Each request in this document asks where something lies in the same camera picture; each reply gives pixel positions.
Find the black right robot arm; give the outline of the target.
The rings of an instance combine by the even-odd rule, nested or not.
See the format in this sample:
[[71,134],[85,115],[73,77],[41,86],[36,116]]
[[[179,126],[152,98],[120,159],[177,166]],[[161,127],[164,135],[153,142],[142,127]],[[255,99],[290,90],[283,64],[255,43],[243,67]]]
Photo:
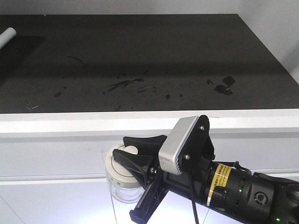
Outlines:
[[158,155],[170,136],[124,137],[138,154],[113,150],[114,159],[137,179],[144,193],[130,211],[132,221],[148,222],[168,192],[190,199],[244,224],[296,224],[299,183],[251,173],[238,162],[217,162],[208,134],[193,134],[179,147],[179,174],[162,166]]

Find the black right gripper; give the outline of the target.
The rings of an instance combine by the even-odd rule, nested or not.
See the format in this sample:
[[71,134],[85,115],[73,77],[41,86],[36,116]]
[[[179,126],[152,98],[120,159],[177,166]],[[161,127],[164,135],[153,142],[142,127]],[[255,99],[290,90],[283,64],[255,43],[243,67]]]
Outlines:
[[180,175],[163,171],[157,163],[152,166],[166,139],[166,135],[147,138],[123,137],[124,146],[134,146],[138,153],[113,150],[114,160],[126,168],[144,189],[137,205],[129,212],[130,218],[137,224],[146,224],[171,191],[191,200],[195,223],[198,224],[196,203],[204,202],[210,161],[196,162]]

